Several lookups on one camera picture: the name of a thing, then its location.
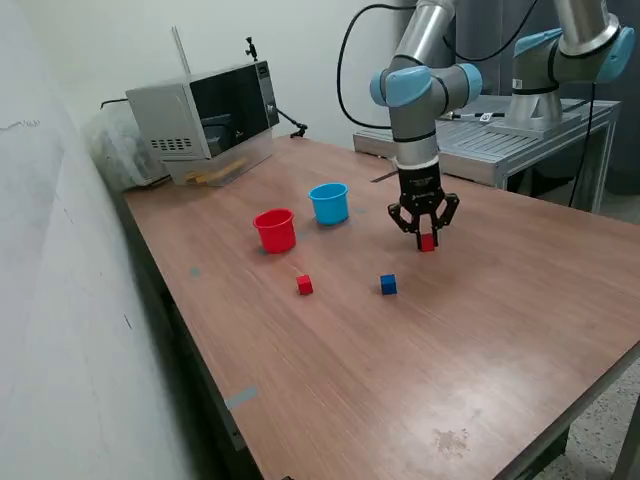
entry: black clamp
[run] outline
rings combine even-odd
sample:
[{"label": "black clamp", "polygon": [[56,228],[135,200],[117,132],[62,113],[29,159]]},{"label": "black clamp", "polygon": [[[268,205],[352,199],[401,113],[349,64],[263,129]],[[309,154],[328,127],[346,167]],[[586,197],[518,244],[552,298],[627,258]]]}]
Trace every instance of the black clamp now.
[{"label": "black clamp", "polygon": [[[442,212],[442,215],[438,217],[438,207],[440,206],[442,201],[446,202],[446,207]],[[389,212],[389,216],[393,219],[394,222],[396,222],[396,224],[403,232],[415,234],[418,250],[422,250],[420,217],[427,214],[431,217],[431,234],[433,235],[433,244],[437,247],[438,230],[451,224],[451,220],[453,220],[453,216],[455,215],[459,204],[460,199],[455,193],[444,194],[443,192],[443,196],[440,198],[440,201],[427,203],[427,208],[424,211],[417,212],[415,211],[415,209],[407,209],[407,211],[411,214],[411,222],[408,222],[404,218],[402,218],[402,206],[400,203],[389,205],[387,207],[387,211]]]}]

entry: metal stand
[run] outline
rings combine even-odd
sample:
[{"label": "metal stand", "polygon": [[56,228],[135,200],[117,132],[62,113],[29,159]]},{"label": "metal stand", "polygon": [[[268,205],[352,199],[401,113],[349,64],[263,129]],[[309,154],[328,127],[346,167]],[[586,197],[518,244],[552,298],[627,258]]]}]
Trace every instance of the metal stand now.
[{"label": "metal stand", "polygon": [[631,417],[616,471],[611,480],[637,480],[640,478],[640,398]]},{"label": "metal stand", "polygon": [[[509,102],[510,97],[481,96],[460,113],[506,112]],[[584,140],[589,105],[579,100],[565,99],[562,100],[562,108],[565,115],[570,111],[572,115],[580,117],[580,122],[562,133],[555,131],[554,135],[545,139],[492,132],[492,125],[502,120],[494,119],[489,123],[479,120],[437,121],[442,172],[506,189],[509,177]],[[619,102],[595,102],[589,149],[573,203],[580,210],[594,213],[600,210],[619,108]],[[357,152],[387,158],[396,155],[390,132],[360,130],[353,135],[353,144]]]}]

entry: cable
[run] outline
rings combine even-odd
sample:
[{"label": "cable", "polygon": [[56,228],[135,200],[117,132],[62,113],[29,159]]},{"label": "cable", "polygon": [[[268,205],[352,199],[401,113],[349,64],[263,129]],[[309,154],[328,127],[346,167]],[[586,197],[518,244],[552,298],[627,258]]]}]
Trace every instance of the cable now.
[{"label": "cable", "polygon": [[522,22],[520,22],[520,25],[518,26],[516,31],[513,33],[513,35],[511,35],[511,38],[509,38],[509,40],[507,40],[507,43],[502,45],[497,51],[493,52],[490,55],[487,55],[487,56],[484,56],[484,57],[479,57],[479,58],[465,57],[464,55],[461,55],[458,52],[456,52],[456,49],[453,48],[453,46],[449,43],[449,40],[447,40],[445,37],[442,37],[442,41],[444,42],[445,46],[449,49],[449,51],[451,53],[453,53],[459,59],[464,60],[465,62],[476,62],[476,63],[477,62],[484,62],[484,61],[489,60],[489,59],[491,59],[493,57],[497,57],[502,52],[504,52],[509,45],[511,45],[513,43],[513,41],[516,39],[516,37],[518,35],[520,35],[520,32],[522,31],[522,29],[524,28],[525,24],[527,23],[527,20],[529,20],[529,17],[533,13],[533,9],[536,7],[536,5],[538,4],[539,1],[540,0],[533,0],[533,3],[529,7],[529,10],[527,10],[527,13],[525,14],[524,18],[522,19]]},{"label": "cable", "polygon": [[578,164],[578,171],[576,172],[576,180],[571,190],[571,197],[569,198],[568,206],[573,206],[573,199],[576,196],[576,190],[578,189],[578,182],[580,181],[580,175],[584,167],[584,161],[587,156],[587,147],[589,146],[589,138],[591,136],[591,125],[593,123],[593,104],[596,100],[596,84],[591,84],[591,104],[589,105],[589,123],[587,123],[587,134],[584,137],[584,144],[582,146],[582,155],[580,156],[580,163]]},{"label": "cable", "polygon": [[128,102],[128,101],[129,101],[128,98],[118,98],[116,100],[105,100],[100,104],[100,110],[102,110],[105,105],[108,105],[110,103],[120,103],[120,102]]},{"label": "cable", "polygon": [[353,118],[349,112],[347,112],[346,107],[344,106],[344,101],[342,100],[342,60],[344,58],[344,51],[345,48],[347,46],[347,41],[349,40],[349,35],[351,35],[351,30],[353,30],[353,26],[356,24],[356,22],[358,21],[358,18],[360,18],[360,16],[369,11],[369,10],[373,10],[375,8],[382,8],[385,10],[394,10],[394,11],[398,11],[398,10],[415,10],[415,5],[413,6],[406,6],[406,7],[397,7],[395,5],[386,5],[384,3],[375,3],[373,5],[369,5],[367,7],[364,7],[362,10],[360,10],[358,13],[356,13],[356,15],[353,17],[353,19],[351,20],[351,23],[349,23],[349,27],[347,28],[347,32],[344,34],[344,39],[342,40],[342,46],[340,47],[340,55],[338,56],[338,69],[337,69],[337,75],[336,75],[336,91],[338,93],[338,103],[340,103],[340,109],[342,110],[342,113],[344,113],[344,116],[347,117],[351,122],[355,123],[356,125],[359,125],[361,127],[365,127],[365,128],[372,128],[375,130],[391,130],[391,126],[389,125],[372,125],[369,123],[364,123],[364,122],[360,122],[359,120],[356,120],[355,118]]}]

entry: wooden table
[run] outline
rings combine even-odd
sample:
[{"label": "wooden table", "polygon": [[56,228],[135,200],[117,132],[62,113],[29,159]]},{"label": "wooden table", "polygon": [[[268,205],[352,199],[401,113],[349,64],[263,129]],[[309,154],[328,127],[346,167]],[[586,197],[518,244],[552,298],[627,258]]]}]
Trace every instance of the wooden table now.
[{"label": "wooden table", "polygon": [[[276,142],[221,189],[127,194],[266,479],[516,478],[640,354],[639,227],[445,177],[461,205],[420,253],[387,215],[397,179],[370,182],[388,162]],[[351,217],[319,228],[329,181]],[[252,220],[274,207],[298,245],[267,256]]]}]

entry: metal table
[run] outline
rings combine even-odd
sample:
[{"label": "metal table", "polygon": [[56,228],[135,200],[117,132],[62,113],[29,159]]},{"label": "metal table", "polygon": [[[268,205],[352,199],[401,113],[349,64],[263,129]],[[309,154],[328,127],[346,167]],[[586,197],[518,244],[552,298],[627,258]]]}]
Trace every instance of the metal table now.
[{"label": "metal table", "polygon": [[[506,112],[511,97],[482,95],[460,113]],[[540,140],[519,135],[492,133],[489,123],[466,120],[437,121],[440,164],[444,173],[506,190],[507,180],[526,168],[584,140],[589,120],[589,104],[565,99],[565,110],[582,115],[575,128]],[[576,191],[574,206],[597,213],[600,210],[609,166],[620,102],[597,100],[589,149]],[[390,131],[359,130],[353,135],[356,151],[386,158],[395,156]]]}]

